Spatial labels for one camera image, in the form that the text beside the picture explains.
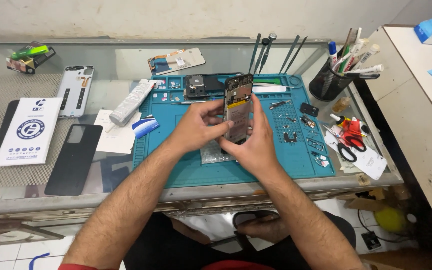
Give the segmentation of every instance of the red shirt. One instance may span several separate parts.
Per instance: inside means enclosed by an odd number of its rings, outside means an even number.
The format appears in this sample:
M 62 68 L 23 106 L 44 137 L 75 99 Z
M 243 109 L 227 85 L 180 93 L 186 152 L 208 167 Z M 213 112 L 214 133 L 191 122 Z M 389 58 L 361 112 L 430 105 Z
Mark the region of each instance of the red shirt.
M 77 265 L 77 264 L 61 264 L 57 270 L 98 270 L 93 267 Z M 274 270 L 274 268 L 269 266 L 264 266 L 261 264 L 238 261 L 238 260 L 224 260 L 215 262 L 208 266 L 203 267 L 201 270 Z

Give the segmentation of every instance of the scissors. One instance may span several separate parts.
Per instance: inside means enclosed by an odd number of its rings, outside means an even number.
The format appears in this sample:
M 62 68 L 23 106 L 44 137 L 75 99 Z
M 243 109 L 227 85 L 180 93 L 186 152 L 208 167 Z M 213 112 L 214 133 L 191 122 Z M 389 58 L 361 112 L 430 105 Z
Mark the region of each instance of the scissors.
M 324 126 L 324 127 L 329 132 L 331 132 L 331 134 L 334 135 L 334 137 L 339 139 L 339 143 L 337 145 L 338 152 L 345 160 L 349 161 L 350 163 L 355 163 L 358 160 L 358 157 L 353 152 L 351 152 L 351 148 L 347 147 L 343 143 L 343 141 L 346 142 L 350 147 L 354 147 L 354 149 L 356 149 L 359 152 L 364 152 L 367 150 L 366 145 L 359 138 L 356 138 L 353 136 L 346 136 L 345 138 L 343 138 L 338 133 L 336 133 L 332 129 L 330 129 L 329 127 L 327 127 L 327 126 Z M 351 156 L 351 158 L 348 158 L 346 156 L 346 154 L 344 154 L 345 152 L 348 153 Z

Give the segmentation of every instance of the black cable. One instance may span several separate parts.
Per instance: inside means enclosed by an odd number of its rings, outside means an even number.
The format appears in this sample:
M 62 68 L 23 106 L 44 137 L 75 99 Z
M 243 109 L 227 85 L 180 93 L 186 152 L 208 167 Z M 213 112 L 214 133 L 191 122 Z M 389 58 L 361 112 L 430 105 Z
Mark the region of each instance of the black cable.
M 366 229 L 368 232 L 372 232 L 372 230 L 369 230 L 368 227 L 364 226 L 363 221 L 361 220 L 361 217 L 360 217 L 360 212 L 361 211 L 358 209 L 357 210 L 357 219 L 359 220 L 359 223 L 361 223 L 361 226 L 363 226 L 363 228 Z M 411 238 L 409 236 L 404 236 L 404 235 L 399 235 L 399 234 L 397 234 L 397 236 L 400 236 L 400 238 L 397 239 L 397 240 L 394 240 L 394 241 L 393 240 L 383 239 L 383 238 L 377 236 L 376 234 L 374 234 L 374 236 L 376 236 L 376 238 L 378 238 L 379 240 L 382 240 L 384 242 L 396 243 L 396 244 L 399 244 L 399 243 L 411 240 Z

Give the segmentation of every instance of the hand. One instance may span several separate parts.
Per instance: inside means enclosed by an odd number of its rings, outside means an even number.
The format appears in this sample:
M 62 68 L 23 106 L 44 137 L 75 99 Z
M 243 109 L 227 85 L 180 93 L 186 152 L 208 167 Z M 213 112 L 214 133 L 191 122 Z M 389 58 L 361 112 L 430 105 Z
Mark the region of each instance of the hand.
M 282 169 L 276 157 L 273 141 L 273 130 L 261 106 L 261 102 L 255 94 L 251 96 L 254 115 L 249 121 L 251 129 L 248 129 L 249 139 L 241 144 L 234 144 L 223 137 L 216 141 L 226 152 L 234 156 L 237 161 L 254 175 L 258 180 L 272 178 L 275 170 Z
M 222 99 L 191 104 L 167 141 L 181 155 L 199 150 L 234 126 L 233 121 L 223 122 L 217 116 L 222 114 Z

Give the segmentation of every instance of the hairy forearm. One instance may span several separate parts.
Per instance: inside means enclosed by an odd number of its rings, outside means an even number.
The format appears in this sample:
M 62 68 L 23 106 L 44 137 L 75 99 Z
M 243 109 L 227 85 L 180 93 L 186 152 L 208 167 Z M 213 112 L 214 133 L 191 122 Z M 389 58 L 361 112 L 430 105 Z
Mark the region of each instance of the hairy forearm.
M 271 177 L 260 179 L 260 182 L 296 247 L 312 269 L 363 269 L 358 255 L 343 233 L 282 168 L 278 168 Z
M 63 263 L 119 269 L 181 156 L 168 142 L 154 150 L 88 219 Z

